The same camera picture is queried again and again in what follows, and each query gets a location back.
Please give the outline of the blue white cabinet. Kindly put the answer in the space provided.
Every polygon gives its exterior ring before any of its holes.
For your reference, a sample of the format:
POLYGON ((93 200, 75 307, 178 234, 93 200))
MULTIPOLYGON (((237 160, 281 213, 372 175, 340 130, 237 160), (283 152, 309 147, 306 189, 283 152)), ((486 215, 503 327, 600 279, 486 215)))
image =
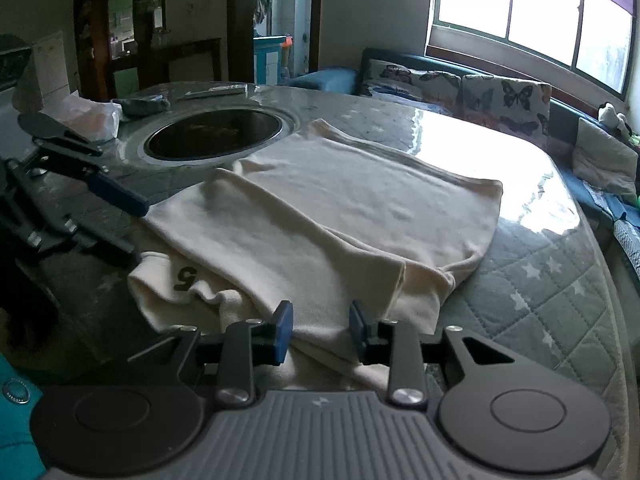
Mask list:
POLYGON ((253 38, 254 84, 280 84, 282 75, 282 53, 291 47, 293 38, 288 35, 257 36, 253 38))

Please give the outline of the dark wooden side table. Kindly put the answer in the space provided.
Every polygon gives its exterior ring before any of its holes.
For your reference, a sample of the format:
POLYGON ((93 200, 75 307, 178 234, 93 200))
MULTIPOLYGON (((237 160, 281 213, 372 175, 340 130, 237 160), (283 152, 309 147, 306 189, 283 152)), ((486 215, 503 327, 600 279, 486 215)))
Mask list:
POLYGON ((142 52, 108 61, 105 70, 112 76, 123 70, 135 70, 139 87, 145 89, 156 84, 171 82, 171 65, 194 56, 207 58, 205 68, 199 70, 199 74, 210 76, 212 81, 222 81, 220 38, 171 44, 158 49, 144 49, 142 52))

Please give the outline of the white plush toy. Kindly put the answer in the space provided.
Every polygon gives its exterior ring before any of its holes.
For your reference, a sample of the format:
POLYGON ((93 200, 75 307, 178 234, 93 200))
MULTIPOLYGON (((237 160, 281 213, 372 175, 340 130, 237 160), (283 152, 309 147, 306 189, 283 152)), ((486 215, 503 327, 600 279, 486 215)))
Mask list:
POLYGON ((599 106, 598 122, 609 133, 615 134, 620 138, 629 138, 631 136, 626 116, 623 113, 619 113, 611 102, 605 102, 599 106))

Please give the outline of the butterfly print pillow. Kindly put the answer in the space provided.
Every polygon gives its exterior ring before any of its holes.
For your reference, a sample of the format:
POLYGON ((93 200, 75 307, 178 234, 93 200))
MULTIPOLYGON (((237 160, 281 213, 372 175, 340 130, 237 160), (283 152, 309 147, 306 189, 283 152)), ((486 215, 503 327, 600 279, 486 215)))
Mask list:
POLYGON ((452 107, 458 104, 461 77, 441 70, 412 70, 406 66, 371 60, 360 87, 362 96, 390 96, 414 102, 452 107))
POLYGON ((465 120, 529 141, 546 138, 550 84, 494 75, 465 75, 461 80, 465 120))

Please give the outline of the plain grey cushion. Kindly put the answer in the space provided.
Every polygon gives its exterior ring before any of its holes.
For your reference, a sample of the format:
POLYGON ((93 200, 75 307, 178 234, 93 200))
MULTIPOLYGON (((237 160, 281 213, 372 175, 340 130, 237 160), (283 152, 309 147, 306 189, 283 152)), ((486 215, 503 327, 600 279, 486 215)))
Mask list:
POLYGON ((600 190, 636 196, 638 154, 601 128, 578 119, 573 174, 600 190))

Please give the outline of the window with green frame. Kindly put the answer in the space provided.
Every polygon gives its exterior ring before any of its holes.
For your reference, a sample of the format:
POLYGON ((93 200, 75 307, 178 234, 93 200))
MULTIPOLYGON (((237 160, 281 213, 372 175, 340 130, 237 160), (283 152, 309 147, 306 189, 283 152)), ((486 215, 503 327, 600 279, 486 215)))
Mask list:
POLYGON ((435 0, 438 26, 495 40, 626 96, 637 0, 435 0))

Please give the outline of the cream white garment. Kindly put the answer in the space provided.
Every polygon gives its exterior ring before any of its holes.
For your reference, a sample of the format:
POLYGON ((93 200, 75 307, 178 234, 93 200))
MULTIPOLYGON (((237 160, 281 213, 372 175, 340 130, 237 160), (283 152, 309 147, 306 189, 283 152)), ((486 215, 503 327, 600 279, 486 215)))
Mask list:
POLYGON ((132 296, 159 332, 203 333, 268 318, 294 330, 264 389, 383 390, 384 366, 358 363, 348 310, 433 333, 451 293, 480 265, 502 185, 424 164, 315 120, 152 206, 132 296))

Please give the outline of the blue sofa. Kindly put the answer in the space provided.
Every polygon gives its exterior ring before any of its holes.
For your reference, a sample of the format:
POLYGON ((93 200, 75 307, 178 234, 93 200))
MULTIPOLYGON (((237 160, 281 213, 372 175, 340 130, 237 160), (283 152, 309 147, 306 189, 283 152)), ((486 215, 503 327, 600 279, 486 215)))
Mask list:
POLYGON ((423 107, 535 144, 559 167, 598 236, 616 240, 638 269, 638 144, 626 126, 555 99, 550 84, 373 48, 364 50, 359 70, 325 68, 289 84, 423 107))

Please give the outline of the white plastic bag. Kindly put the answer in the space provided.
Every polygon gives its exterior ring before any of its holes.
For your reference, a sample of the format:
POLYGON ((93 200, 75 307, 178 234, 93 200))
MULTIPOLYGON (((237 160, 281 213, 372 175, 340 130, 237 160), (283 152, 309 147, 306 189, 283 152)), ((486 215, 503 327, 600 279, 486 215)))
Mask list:
POLYGON ((107 142, 116 138, 122 107, 113 102, 94 102, 77 92, 62 100, 37 108, 34 100, 13 98, 18 124, 40 139, 66 136, 81 142, 107 142))

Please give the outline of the right butterfly print pillow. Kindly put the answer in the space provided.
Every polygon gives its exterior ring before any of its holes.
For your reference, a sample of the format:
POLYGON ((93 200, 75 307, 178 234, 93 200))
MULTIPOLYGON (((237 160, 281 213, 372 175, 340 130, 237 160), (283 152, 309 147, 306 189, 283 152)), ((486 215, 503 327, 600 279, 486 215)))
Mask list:
POLYGON ((550 84, 494 75, 465 75, 461 80, 465 120, 529 141, 546 138, 550 84))

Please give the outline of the round black induction cooktop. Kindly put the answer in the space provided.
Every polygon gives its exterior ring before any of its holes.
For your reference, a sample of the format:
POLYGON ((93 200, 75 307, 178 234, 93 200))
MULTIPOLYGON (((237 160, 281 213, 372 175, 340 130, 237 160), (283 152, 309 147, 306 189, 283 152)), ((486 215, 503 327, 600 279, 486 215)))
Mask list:
POLYGON ((295 131, 299 120, 273 107, 230 105, 163 114, 122 132, 122 162, 174 168, 219 165, 295 131))

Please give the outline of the left butterfly print pillow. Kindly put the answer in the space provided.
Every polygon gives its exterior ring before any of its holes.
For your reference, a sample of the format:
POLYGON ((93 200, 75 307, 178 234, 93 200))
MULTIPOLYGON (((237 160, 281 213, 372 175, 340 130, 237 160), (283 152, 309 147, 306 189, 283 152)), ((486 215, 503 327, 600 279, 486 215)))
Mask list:
POLYGON ((371 60, 360 87, 362 96, 390 96, 414 102, 452 107, 458 104, 461 77, 441 70, 412 70, 406 66, 371 60))

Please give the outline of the flat dark remote box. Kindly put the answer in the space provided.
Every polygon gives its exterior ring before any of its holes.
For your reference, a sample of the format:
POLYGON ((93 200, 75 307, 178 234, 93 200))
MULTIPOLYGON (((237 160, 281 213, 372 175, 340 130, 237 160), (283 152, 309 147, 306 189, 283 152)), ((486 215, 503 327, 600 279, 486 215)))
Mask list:
POLYGON ((247 92, 246 84, 223 84, 222 86, 213 86, 206 90, 188 91, 184 96, 180 96, 180 101, 213 99, 222 96, 245 96, 247 92))

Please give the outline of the crumpled blue grey cloth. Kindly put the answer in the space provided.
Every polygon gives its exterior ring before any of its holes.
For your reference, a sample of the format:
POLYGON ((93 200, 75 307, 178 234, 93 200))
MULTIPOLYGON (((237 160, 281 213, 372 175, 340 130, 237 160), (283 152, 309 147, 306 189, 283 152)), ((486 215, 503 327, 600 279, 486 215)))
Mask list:
POLYGON ((112 103, 119 105, 122 109, 122 114, 129 120, 138 120, 165 113, 170 109, 170 102, 162 94, 114 99, 112 103))

